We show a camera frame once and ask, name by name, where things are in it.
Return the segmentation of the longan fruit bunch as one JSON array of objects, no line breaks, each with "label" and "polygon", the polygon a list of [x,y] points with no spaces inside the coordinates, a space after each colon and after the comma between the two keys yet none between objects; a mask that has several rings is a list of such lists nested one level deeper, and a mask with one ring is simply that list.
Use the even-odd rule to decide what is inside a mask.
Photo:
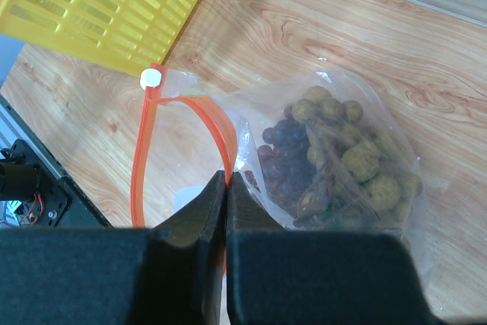
[{"label": "longan fruit bunch", "polygon": [[401,144],[384,129],[362,124],[358,101],[341,102],[322,87],[309,88],[291,115],[305,128],[307,158],[316,169],[298,200],[295,225],[401,229],[423,191]]}]

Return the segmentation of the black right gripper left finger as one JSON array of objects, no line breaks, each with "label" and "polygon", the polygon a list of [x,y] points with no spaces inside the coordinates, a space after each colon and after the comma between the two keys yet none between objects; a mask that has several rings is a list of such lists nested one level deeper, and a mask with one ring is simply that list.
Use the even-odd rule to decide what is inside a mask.
[{"label": "black right gripper left finger", "polygon": [[3,324],[217,324],[227,183],[155,228],[1,232]]}]

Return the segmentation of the clear zip top bag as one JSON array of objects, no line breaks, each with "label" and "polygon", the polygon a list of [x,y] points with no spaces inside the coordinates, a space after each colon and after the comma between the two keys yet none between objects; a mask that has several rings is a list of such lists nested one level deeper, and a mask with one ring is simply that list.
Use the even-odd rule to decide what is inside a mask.
[{"label": "clear zip top bag", "polygon": [[237,173],[279,226],[391,234],[428,282],[419,157],[362,77],[332,66],[213,94],[193,73],[153,64],[140,85],[134,226],[145,225],[144,188],[157,180],[167,180],[161,195],[181,209],[214,172]]}]

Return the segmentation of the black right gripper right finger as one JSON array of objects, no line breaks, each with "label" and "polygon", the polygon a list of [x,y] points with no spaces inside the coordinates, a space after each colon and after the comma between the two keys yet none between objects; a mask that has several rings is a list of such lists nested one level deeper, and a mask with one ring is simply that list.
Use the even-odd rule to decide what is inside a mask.
[{"label": "black right gripper right finger", "polygon": [[228,315],[233,324],[435,324],[406,248],[388,234],[287,231],[228,189]]}]

